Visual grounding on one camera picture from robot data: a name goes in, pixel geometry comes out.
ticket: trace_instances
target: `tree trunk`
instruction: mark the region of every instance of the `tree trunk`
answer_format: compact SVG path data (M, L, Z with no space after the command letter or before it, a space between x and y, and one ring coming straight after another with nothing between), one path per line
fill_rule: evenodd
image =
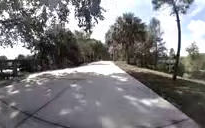
M174 65L174 73L173 73L173 80L177 79L177 72L178 72L178 64L180 60L180 52L181 52L181 24L180 24L180 17L177 11L176 18L177 18L177 28L178 28L178 47L177 47L177 54L176 54L176 62Z

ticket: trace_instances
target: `dry grass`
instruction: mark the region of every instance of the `dry grass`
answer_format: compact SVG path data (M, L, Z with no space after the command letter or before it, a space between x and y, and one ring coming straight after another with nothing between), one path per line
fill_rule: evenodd
M173 81L170 74L138 68L123 62L115 64L205 128L205 82L184 78Z

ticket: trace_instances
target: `paved path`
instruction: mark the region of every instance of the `paved path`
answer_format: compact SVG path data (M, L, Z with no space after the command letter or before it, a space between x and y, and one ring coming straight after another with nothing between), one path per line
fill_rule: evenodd
M0 88L0 128L197 128L112 62L33 74Z

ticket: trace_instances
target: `blue sky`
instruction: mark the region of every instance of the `blue sky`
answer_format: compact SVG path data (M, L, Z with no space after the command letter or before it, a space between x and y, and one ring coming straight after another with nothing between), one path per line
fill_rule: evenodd
M104 35L109 26L115 22L117 16L126 12L133 12L146 24L152 17L157 17L161 21L164 31L164 41L166 47L177 48L177 26L175 17L169 15L169 9L155 12L152 9L151 0L102 0L102 6L107 10L104 14L105 20L100 21L93 29L92 37L104 41ZM70 16L71 30L79 29L73 16ZM197 42L200 52L205 52L205 0L195 0L195 3L187 15L181 16L182 27L182 55L187 55L185 48L193 41ZM6 55L13 59L18 54L29 54L29 51L20 46L11 48L0 47L0 55Z

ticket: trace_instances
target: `tree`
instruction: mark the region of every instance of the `tree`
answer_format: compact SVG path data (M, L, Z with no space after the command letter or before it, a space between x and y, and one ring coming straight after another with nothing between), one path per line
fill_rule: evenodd
M146 40L146 25L133 13L125 13L115 21L107 33L107 43L121 44L127 63L130 63L133 47Z
M197 73L203 64L203 61L201 60L201 56L199 54L199 48L195 42L193 42L190 46L186 48L186 51L188 52L188 68L189 71L192 73Z
M160 21L156 18L150 20L148 26L148 38L150 43L152 43L152 53L154 54L155 68L157 67L158 58L166 55L165 42L162 38L163 32L161 30Z
M174 51L173 48L170 49L169 57L170 57L171 59L174 59L174 58L175 58L175 51Z
M8 58L6 56L0 56L0 60L7 60Z
M22 55L22 54L19 54L19 55L16 57L16 59L18 59L18 60L24 60L24 59L25 59L25 56Z
M177 28L178 28L178 48L176 54L176 62L173 73L173 80L177 79L177 70L180 59L181 51L181 24L180 24L180 14L186 14L187 10L191 6L194 0L152 0L153 8L155 10L161 9L163 6L171 7L171 15L176 16Z
M0 0L0 45L16 42L33 50L45 30L58 23L68 22L71 6L79 27L91 32L103 20L101 0Z
M59 24L45 32L35 51L44 69L54 64L63 68L68 63L79 63L80 50L74 34Z

